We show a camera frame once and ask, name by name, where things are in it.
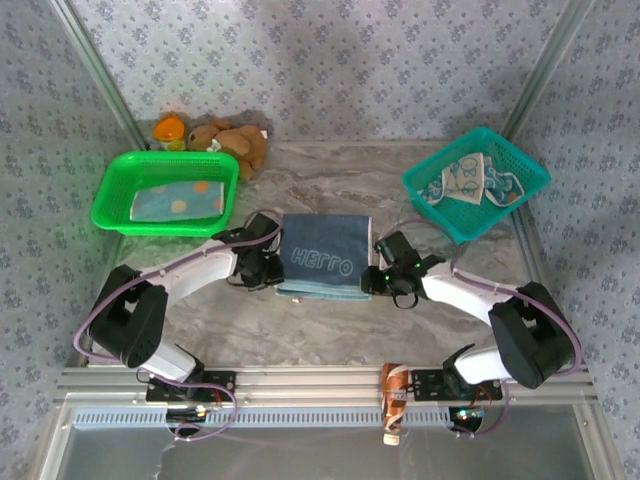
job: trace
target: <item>patterned wall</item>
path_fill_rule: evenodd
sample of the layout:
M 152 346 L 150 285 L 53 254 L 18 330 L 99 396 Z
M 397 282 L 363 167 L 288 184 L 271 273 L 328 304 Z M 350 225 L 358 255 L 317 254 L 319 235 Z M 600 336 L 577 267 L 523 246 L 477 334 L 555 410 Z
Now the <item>patterned wall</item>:
M 244 112 L 279 140 L 496 130 L 563 0 L 73 0 L 144 131 Z
M 598 1 L 518 143 L 550 170 L 532 202 L 629 478 L 640 478 L 640 6 Z
M 44 0 L 0 2 L 0 478 L 22 478 L 114 238 L 88 211 L 130 146 Z

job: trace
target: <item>gray marble tabletop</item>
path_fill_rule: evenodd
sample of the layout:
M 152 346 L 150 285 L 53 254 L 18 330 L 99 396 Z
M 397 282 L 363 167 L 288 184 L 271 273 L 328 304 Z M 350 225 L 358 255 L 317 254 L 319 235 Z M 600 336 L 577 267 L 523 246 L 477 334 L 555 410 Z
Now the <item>gray marble tabletop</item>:
M 378 146 L 287 144 L 271 146 L 264 169 L 238 186 L 230 228 L 257 208 L 285 213 L 352 213 L 372 217 L 374 239 L 396 222 L 416 217 L 401 183 L 411 166 L 441 143 Z M 433 228 L 403 230 L 423 253 L 451 256 Z M 152 266 L 185 253 L 204 239 L 128 237 L 119 263 Z M 524 283 L 524 264 L 508 221 L 469 245 L 460 267 L 509 283 Z M 207 285 L 168 312 L 165 338 L 207 366 L 439 365 L 451 353 L 490 337 L 489 327 L 435 302 L 399 310 L 390 298 L 369 302 L 277 297 L 273 288 L 249 293 L 224 281 Z

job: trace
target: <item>teddy bear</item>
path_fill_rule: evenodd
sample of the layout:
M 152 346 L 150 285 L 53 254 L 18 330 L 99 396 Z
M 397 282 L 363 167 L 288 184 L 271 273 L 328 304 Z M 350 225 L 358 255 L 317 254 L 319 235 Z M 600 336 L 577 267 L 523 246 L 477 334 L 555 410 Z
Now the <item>teddy bear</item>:
M 215 119 L 194 128 L 187 137 L 187 149 L 194 152 L 228 153 L 238 161 L 240 178 L 251 179 L 267 155 L 267 140 L 259 127 L 231 128 L 227 120 Z

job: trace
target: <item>orange sippy cup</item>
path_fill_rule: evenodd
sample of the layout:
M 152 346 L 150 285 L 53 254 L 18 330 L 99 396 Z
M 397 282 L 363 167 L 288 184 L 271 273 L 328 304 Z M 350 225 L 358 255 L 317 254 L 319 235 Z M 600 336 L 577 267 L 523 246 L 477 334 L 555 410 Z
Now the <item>orange sippy cup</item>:
M 179 152 L 185 149 L 184 132 L 184 122 L 171 114 L 156 123 L 153 127 L 153 138 L 160 142 L 165 150 Z

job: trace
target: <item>black bracket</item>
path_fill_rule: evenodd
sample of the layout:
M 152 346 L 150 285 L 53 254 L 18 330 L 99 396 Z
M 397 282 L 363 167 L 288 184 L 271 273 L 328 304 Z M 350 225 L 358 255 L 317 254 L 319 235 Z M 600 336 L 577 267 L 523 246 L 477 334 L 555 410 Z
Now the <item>black bracket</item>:
M 494 382 L 482 382 L 482 385 L 492 400 L 502 399 L 502 388 L 498 383 L 497 386 Z M 411 370 L 411 386 L 410 391 L 413 392 L 413 399 L 416 402 L 445 402 L 445 401 L 471 401 L 474 400 L 476 394 L 478 400 L 489 400 L 486 393 L 480 389 L 477 390 L 477 386 L 465 394 L 455 394 L 450 388 L 448 388 L 445 378 L 444 370 L 442 369 L 429 369 L 429 370 Z
M 231 390 L 235 393 L 236 372 L 227 370 L 205 370 L 198 378 L 197 383 L 213 383 Z M 231 399 L 224 393 L 211 388 L 183 388 L 174 387 L 158 380 L 150 378 L 147 386 L 147 402 L 184 403 L 185 401 L 199 403 L 230 402 Z

